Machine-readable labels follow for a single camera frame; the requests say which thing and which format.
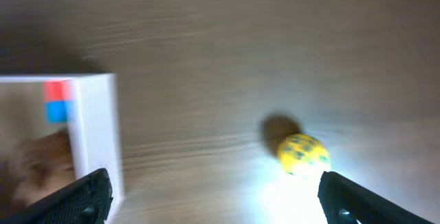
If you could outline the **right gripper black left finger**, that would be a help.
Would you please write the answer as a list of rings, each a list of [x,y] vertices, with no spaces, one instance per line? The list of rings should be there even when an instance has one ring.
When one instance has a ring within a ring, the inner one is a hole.
[[[1,224],[104,224],[109,217],[113,189],[106,168],[99,168]]]

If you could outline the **colourful two-by-two puzzle cube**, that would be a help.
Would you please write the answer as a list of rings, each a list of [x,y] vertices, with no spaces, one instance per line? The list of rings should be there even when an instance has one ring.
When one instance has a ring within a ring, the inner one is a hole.
[[[73,101],[70,80],[49,80],[43,83],[45,114],[52,124],[67,123]]]

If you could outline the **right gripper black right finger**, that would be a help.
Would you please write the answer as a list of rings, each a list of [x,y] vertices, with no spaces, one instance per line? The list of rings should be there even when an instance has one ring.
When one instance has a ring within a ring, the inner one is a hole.
[[[433,224],[336,172],[324,172],[318,198],[328,224]]]

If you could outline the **brown plush capybara toy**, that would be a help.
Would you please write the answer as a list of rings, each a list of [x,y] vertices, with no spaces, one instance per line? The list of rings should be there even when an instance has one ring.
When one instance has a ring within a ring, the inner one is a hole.
[[[21,142],[1,158],[1,218],[24,210],[75,180],[66,128]]]

